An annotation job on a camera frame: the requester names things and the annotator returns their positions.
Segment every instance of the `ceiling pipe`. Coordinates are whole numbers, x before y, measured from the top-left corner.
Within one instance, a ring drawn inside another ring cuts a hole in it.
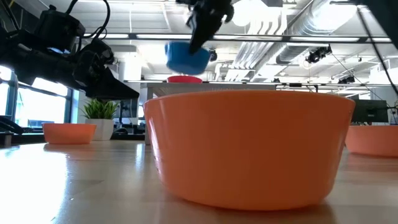
[[[330,5],[330,2],[331,0],[312,1],[302,15],[285,31],[285,34],[330,35],[355,15],[356,6]],[[255,68],[257,71],[264,70],[263,66],[267,66],[266,64],[270,61],[271,63],[288,65],[307,49],[307,46],[288,46],[285,43],[274,44]]]

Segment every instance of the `office desk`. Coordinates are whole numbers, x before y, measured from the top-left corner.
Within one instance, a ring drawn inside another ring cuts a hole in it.
[[[169,195],[144,142],[0,150],[0,223],[397,223],[398,160],[343,154],[325,203],[284,212],[206,207]]]

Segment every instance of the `orange bowl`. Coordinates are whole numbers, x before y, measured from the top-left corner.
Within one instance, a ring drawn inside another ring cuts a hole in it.
[[[289,91],[209,91],[145,103],[160,179],[181,198],[240,210],[320,203],[355,103]]]
[[[398,157],[398,126],[350,126],[346,138],[349,152]]]
[[[95,124],[43,124],[45,141],[50,144],[89,144]]]

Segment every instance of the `ceiling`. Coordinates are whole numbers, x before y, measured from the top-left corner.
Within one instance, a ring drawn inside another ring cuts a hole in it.
[[[140,32],[140,33],[177,33],[187,34],[190,29],[185,25],[187,19],[187,7],[175,4],[175,1],[162,0],[108,0],[111,6],[111,18],[107,26],[109,33]],[[16,0],[22,7],[35,14],[46,10],[52,4],[59,11],[66,11],[70,0]],[[287,22],[298,14],[309,0],[296,0],[295,7],[284,9],[287,14]],[[86,32],[91,33],[97,27],[102,26],[106,7],[102,0],[80,0],[76,3],[71,15],[81,21],[86,27]],[[366,20],[373,35],[385,36],[378,23],[370,12],[365,14]],[[236,26],[233,22],[221,27],[219,34],[247,34],[250,25]],[[365,31],[357,16],[353,16],[348,22],[335,30],[333,35],[365,35]],[[146,79],[163,80],[172,72],[165,66],[164,45],[166,41],[143,40],[107,40],[109,45],[135,45],[142,62],[142,75]],[[218,61],[209,63],[207,71],[215,72],[217,63],[231,63],[237,56],[241,42],[207,42],[206,48],[215,48],[218,53]],[[372,46],[369,44],[332,44],[334,55],[346,68],[355,68],[357,76],[366,78],[369,69],[376,65],[377,60]],[[392,45],[379,46],[383,56],[398,55],[398,51]],[[283,67],[271,77],[279,77],[283,82],[330,82],[331,77],[341,74],[346,69],[333,56],[322,63],[306,69],[300,66],[303,58],[297,58],[290,66]],[[269,82],[270,78],[257,79],[260,82]]]

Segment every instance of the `potted plant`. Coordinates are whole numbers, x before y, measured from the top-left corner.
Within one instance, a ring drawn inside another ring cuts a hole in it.
[[[113,115],[118,107],[117,103],[101,102],[96,99],[90,100],[84,106],[84,117],[86,124],[96,124],[94,141],[107,141],[113,133]]]

